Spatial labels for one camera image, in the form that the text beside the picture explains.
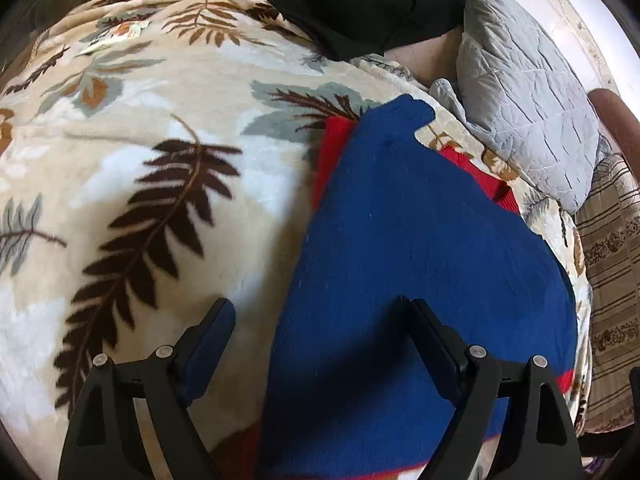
bed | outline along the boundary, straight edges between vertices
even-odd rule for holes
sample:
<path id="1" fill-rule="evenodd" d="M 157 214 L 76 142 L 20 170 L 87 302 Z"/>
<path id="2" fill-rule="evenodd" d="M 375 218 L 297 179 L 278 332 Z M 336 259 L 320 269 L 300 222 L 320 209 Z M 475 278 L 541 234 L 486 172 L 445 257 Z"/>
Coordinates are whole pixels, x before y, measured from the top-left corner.
<path id="1" fill-rule="evenodd" d="M 260 417 L 324 122 L 403 93 L 436 113 L 418 141 L 453 147 L 507 182 L 566 271 L 578 345 L 565 398 L 582 430 L 592 296 L 580 233 L 557 200 L 397 62 L 330 61 L 266 0 L 93 0 L 38 39 L 0 99 L 11 139 L 0 159 L 0 418 L 34 475 L 56 478 L 93 356 L 146 357 L 225 296 L 238 327 L 190 413 L 219 468 L 241 477 L 225 460 Z M 178 152 L 190 162 L 162 173 Z M 148 412 L 137 409 L 154 473 L 167 478 Z M 495 444 L 479 460 L 485 472 Z"/>

striped fabric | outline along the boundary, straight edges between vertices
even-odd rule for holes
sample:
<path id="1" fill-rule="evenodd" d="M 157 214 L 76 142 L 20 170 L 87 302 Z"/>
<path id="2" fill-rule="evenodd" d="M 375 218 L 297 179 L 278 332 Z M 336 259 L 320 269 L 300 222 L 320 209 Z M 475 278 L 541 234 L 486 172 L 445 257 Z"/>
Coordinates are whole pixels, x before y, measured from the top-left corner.
<path id="1" fill-rule="evenodd" d="M 633 423 L 628 375 L 640 365 L 640 190 L 620 154 L 596 166 L 575 223 L 593 287 L 593 382 L 584 430 L 603 433 Z"/>

label on blanket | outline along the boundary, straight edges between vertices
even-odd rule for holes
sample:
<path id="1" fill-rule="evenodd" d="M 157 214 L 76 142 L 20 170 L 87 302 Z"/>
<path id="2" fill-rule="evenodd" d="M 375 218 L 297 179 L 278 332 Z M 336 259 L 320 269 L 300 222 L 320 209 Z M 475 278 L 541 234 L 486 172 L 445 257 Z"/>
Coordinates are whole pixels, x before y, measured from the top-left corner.
<path id="1" fill-rule="evenodd" d="M 137 38 L 142 34 L 142 30 L 148 26 L 148 20 L 137 20 L 134 22 L 123 22 L 115 25 L 114 27 L 105 30 L 95 38 L 89 46 L 80 51 L 78 56 L 84 54 L 92 54 L 98 50 L 108 48 L 114 43 L 119 43 L 124 40 L 131 40 Z"/>

metal screw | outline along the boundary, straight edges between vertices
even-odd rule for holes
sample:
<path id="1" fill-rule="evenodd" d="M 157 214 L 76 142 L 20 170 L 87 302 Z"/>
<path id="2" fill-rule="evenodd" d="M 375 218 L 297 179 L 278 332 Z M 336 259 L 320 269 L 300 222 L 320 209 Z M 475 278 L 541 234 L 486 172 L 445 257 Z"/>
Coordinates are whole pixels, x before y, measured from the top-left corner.
<path id="1" fill-rule="evenodd" d="M 480 345 L 473 345 L 469 348 L 469 353 L 476 359 L 486 357 L 486 350 Z"/>
<path id="2" fill-rule="evenodd" d="M 169 345 L 162 345 L 156 350 L 156 355 L 161 359 L 167 359 L 172 353 L 174 353 L 174 347 Z"/>
<path id="3" fill-rule="evenodd" d="M 546 368 L 546 365 L 548 365 L 548 361 L 542 355 L 534 355 L 533 364 L 535 364 L 538 368 Z"/>
<path id="4" fill-rule="evenodd" d="M 94 357 L 94 365 L 100 368 L 101 366 L 107 364 L 108 360 L 109 358 L 107 357 L 107 354 L 98 354 L 96 357 Z"/>

gray quilted pillow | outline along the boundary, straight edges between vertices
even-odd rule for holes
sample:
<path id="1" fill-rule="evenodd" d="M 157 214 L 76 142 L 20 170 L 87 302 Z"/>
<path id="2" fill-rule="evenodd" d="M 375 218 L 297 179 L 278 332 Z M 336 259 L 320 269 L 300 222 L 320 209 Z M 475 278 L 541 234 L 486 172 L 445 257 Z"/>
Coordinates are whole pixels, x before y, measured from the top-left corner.
<path id="1" fill-rule="evenodd" d="M 485 146 L 569 213 L 587 197 L 598 120 L 554 42 L 514 0 L 466 0 L 457 60 L 460 101 L 430 93 Z"/>

